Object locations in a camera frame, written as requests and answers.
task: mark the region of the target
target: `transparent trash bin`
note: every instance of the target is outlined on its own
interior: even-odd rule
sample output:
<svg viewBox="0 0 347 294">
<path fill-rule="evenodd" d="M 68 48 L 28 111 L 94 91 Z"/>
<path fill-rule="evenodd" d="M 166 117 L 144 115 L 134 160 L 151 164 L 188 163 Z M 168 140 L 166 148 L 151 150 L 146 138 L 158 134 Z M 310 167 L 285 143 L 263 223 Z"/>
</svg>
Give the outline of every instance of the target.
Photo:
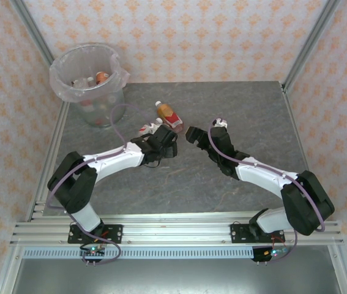
<svg viewBox="0 0 347 294">
<path fill-rule="evenodd" d="M 99 127 L 110 125 L 113 107 L 124 103 L 123 87 L 130 74 L 120 67 L 119 55 L 101 43 L 76 46 L 54 60 L 50 67 L 50 85 L 55 94 L 66 102 L 73 102 L 84 120 Z M 74 88 L 72 82 L 106 72 L 109 78 L 90 88 Z M 118 107 L 113 122 L 119 121 L 125 107 Z"/>
</svg>

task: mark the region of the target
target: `gray table surface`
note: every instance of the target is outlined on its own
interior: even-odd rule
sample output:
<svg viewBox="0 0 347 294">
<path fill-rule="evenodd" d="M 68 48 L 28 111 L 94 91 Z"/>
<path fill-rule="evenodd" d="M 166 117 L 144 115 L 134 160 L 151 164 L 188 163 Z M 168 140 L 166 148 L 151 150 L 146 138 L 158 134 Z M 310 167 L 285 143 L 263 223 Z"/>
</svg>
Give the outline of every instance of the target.
<svg viewBox="0 0 347 294">
<path fill-rule="evenodd" d="M 236 149 L 259 161 L 302 172 L 304 160 L 288 109 L 276 81 L 209 83 L 138 83 L 124 88 L 126 103 L 142 109 L 151 120 L 157 117 L 155 101 L 169 103 L 188 126 L 207 129 L 222 116 Z M 144 119 L 128 108 L 117 123 L 123 136 L 136 137 Z M 95 154 L 116 148 L 121 141 L 111 127 L 86 124 L 70 106 L 56 166 L 71 151 Z M 91 203 L 98 214 L 197 213 L 210 211 L 257 211 L 278 208 L 282 201 L 250 183 L 221 173 L 207 152 L 177 139 L 178 156 L 161 161 L 158 168 L 122 170 L 101 180 Z M 59 214 L 45 209 L 45 215 Z"/>
</svg>

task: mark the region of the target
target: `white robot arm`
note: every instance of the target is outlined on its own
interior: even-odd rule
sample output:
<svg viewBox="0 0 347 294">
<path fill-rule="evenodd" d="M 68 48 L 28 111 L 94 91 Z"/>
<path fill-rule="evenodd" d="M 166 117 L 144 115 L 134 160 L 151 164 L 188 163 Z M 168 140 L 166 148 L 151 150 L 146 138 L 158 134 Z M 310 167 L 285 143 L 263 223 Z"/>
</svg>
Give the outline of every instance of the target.
<svg viewBox="0 0 347 294">
<path fill-rule="evenodd" d="M 94 236 L 100 236 L 103 233 L 104 223 L 89 202 L 95 183 L 126 168 L 175 157 L 177 155 L 176 139 L 177 134 L 166 125 L 161 125 L 154 134 L 134 138 L 125 147 L 85 156 L 75 151 L 71 152 L 66 155 L 49 180 L 48 189 L 52 191 L 69 171 L 77 165 L 88 162 L 67 178 L 54 196 L 83 230 Z"/>
<path fill-rule="evenodd" d="M 293 228 L 303 235 L 310 235 L 320 225 L 313 207 L 291 179 L 301 184 L 323 220 L 335 211 L 332 202 L 312 172 L 306 170 L 298 174 L 279 170 L 262 164 L 249 154 L 235 150 L 227 131 L 227 123 L 222 119 L 214 121 L 210 132 L 212 142 L 217 149 L 240 163 L 221 156 L 210 144 L 207 132 L 204 130 L 189 127 L 185 136 L 190 143 L 197 141 L 197 147 L 206 150 L 209 158 L 217 163 L 226 176 L 255 184 L 283 200 L 284 207 L 263 209 L 250 220 L 248 225 L 241 225 L 242 236 L 237 235 L 235 239 L 242 239 L 243 243 L 247 243 L 248 238 L 253 237 L 252 241 L 262 243 L 262 237 L 271 233 L 277 234 L 280 230 Z"/>
</svg>

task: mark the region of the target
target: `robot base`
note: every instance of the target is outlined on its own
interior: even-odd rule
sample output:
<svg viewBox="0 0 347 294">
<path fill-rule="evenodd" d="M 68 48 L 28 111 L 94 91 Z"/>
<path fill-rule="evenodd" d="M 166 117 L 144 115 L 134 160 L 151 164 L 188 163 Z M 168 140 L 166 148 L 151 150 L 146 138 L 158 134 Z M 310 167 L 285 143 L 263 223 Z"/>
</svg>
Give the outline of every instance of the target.
<svg viewBox="0 0 347 294">
<path fill-rule="evenodd" d="M 102 230 L 102 238 L 112 240 L 116 244 L 122 243 L 123 226 L 122 225 L 107 225 L 104 224 Z M 94 242 L 93 238 L 86 236 L 77 225 L 70 226 L 69 238 L 67 239 L 69 244 L 91 244 L 91 243 L 104 243 L 101 240 Z"/>
<path fill-rule="evenodd" d="M 270 234 L 263 234 L 259 236 L 254 236 L 250 232 L 249 224 L 231 224 L 230 225 L 230 236 L 232 243 L 282 243 L 285 242 L 285 234 L 283 231 L 275 231 Z"/>
</svg>

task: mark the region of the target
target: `wall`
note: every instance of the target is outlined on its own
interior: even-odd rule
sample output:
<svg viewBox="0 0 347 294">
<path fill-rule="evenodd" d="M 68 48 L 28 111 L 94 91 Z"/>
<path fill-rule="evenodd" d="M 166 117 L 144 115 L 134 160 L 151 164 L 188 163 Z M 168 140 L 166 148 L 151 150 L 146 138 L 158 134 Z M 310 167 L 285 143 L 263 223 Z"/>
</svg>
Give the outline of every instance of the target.
<svg viewBox="0 0 347 294">
<path fill-rule="evenodd" d="M 117 48 L 131 82 L 279 80 L 326 0 L 26 0 L 55 56 Z"/>
<path fill-rule="evenodd" d="M 289 94 L 310 167 L 347 236 L 347 0 L 339 5 Z"/>
<path fill-rule="evenodd" d="M 16 221 L 24 221 L 60 100 L 48 67 L 8 0 L 0 1 L 0 269 Z"/>
</svg>

